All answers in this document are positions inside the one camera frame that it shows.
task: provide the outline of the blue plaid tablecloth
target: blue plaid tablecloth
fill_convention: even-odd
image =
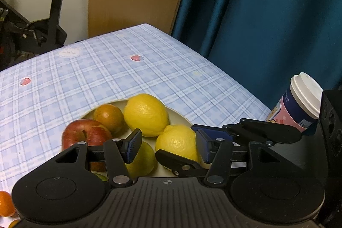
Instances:
[[[87,39],[0,72],[0,189],[10,192],[59,153],[67,124],[141,92],[194,124],[265,120],[270,111],[201,55],[148,24]]]

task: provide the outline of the plastic lid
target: plastic lid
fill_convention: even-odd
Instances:
[[[322,87],[312,77],[303,72],[291,78],[291,85],[302,105],[318,118],[323,92]]]

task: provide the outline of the paper cup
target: paper cup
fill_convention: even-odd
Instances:
[[[323,89],[308,74],[294,75],[289,88],[266,120],[304,132],[319,117],[322,92]]]

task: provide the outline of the tablecloth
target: tablecloth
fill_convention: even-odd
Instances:
[[[201,55],[148,24],[87,39],[0,72],[0,189],[10,192],[59,153],[67,124],[142,92],[193,124],[265,120],[270,111]]]

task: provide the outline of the plate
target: plate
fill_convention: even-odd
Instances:
[[[122,112],[124,112],[124,108],[127,104],[128,100],[118,100],[114,102],[110,102],[110,104],[118,107]],[[93,114],[94,114],[95,109],[89,111],[86,115],[82,117],[82,119],[93,119]],[[170,125],[177,125],[177,124],[182,124],[187,127],[191,127],[192,124],[191,122],[186,119],[184,116],[179,114],[177,111],[166,107],[166,111],[169,114],[169,120],[170,120]],[[131,129],[129,127],[124,127],[121,132],[116,133],[114,136],[117,138],[122,138],[125,139],[130,133]],[[156,137],[143,137],[143,141],[147,142],[155,151],[155,145],[156,145]],[[158,166],[148,175],[149,177],[175,177],[169,170],[167,170],[165,167],[162,165],[158,164]]]

